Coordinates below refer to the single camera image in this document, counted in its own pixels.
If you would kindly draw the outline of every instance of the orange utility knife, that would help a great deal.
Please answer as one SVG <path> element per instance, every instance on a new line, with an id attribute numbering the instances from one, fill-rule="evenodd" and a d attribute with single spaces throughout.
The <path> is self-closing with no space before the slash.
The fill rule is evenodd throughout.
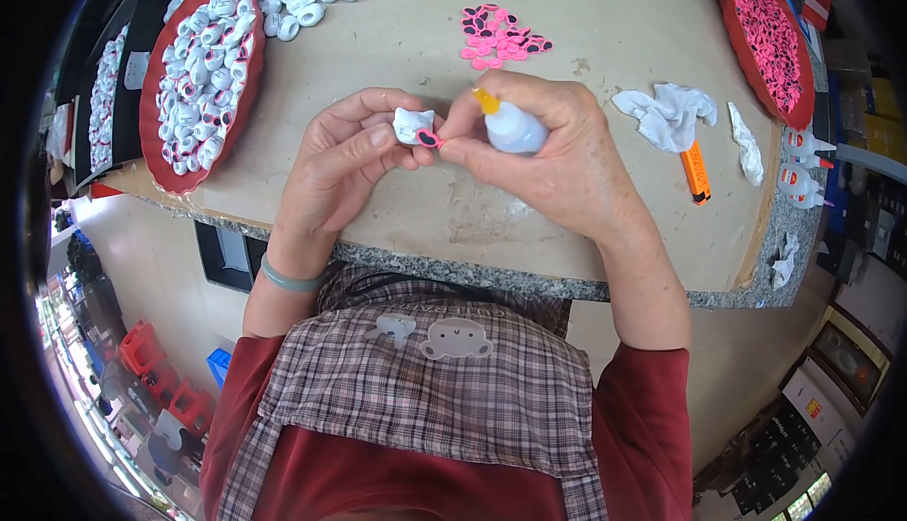
<path id="1" fill-rule="evenodd" d="M 712 197 L 712 189 L 709 187 L 709 176 L 706 175 L 706 164 L 702 162 L 702 154 L 699 152 L 699 142 L 694 141 L 689 150 L 681 152 L 680 160 L 686 171 L 689 192 L 693 193 L 693 202 L 699 206 L 705 204 Z"/>

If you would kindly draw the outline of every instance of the woman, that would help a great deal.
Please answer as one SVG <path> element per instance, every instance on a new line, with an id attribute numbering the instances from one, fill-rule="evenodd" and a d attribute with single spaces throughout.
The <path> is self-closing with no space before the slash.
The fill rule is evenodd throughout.
<path id="1" fill-rule="evenodd" d="M 477 84 L 536 115 L 545 147 L 476 138 L 467 92 L 440 156 L 598 245 L 621 340 L 598 388 L 560 301 L 325 269 L 378 178 L 434 160 L 388 124 L 421 102 L 367 88 L 303 135 L 210 431 L 208 518 L 690 517 L 689 307 L 607 119 L 580 84 Z"/>

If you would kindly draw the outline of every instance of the crumpled tissue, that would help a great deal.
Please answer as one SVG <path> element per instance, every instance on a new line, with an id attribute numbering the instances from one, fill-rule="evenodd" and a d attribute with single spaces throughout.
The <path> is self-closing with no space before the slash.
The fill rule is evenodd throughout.
<path id="1" fill-rule="evenodd" d="M 750 133 L 749 128 L 743 123 L 740 117 L 740 111 L 737 110 L 734 102 L 727 103 L 727 109 L 731 113 L 731 132 L 734 141 L 740 145 L 740 168 L 746 175 L 746 180 L 753 187 L 762 185 L 762 154 L 759 147 L 755 145 L 755 137 Z"/>
<path id="2" fill-rule="evenodd" d="M 687 151 L 696 141 L 696 118 L 709 126 L 719 120 L 715 100 L 698 88 L 673 83 L 655 84 L 655 98 L 639 90 L 624 90 L 611 98 L 618 110 L 640 120 L 637 128 L 662 151 Z"/>
<path id="3" fill-rule="evenodd" d="M 781 259 L 772 264 L 775 274 L 772 276 L 772 290 L 778 290 L 787 285 L 794 271 L 794 254 L 800 251 L 800 242 L 795 232 L 788 232 L 785 236 L 785 246 L 781 248 Z"/>

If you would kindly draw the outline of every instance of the small glue bottle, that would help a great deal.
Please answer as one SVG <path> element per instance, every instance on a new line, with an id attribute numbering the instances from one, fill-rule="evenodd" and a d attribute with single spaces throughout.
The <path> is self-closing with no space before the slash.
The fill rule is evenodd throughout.
<path id="1" fill-rule="evenodd" d="M 548 139 L 548 129 L 532 114 L 502 102 L 482 88 L 472 89 L 482 104 L 488 141 L 505 153 L 536 154 Z"/>

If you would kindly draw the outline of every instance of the red sleeve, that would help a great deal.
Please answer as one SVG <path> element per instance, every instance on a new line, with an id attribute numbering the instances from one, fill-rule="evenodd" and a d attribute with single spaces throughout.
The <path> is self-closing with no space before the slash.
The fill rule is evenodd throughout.
<path id="1" fill-rule="evenodd" d="M 692 517 L 693 474 L 686 412 L 687 350 L 620 345 L 593 395 L 592 443 L 611 519 Z M 593 435 L 600 431 L 593 429 Z"/>
<path id="2" fill-rule="evenodd" d="M 264 340 L 243 337 L 233 350 L 201 462 L 199 489 L 207 519 L 217 518 L 227 475 L 243 436 L 257 416 L 258 402 L 283 341 L 283 336 Z"/>

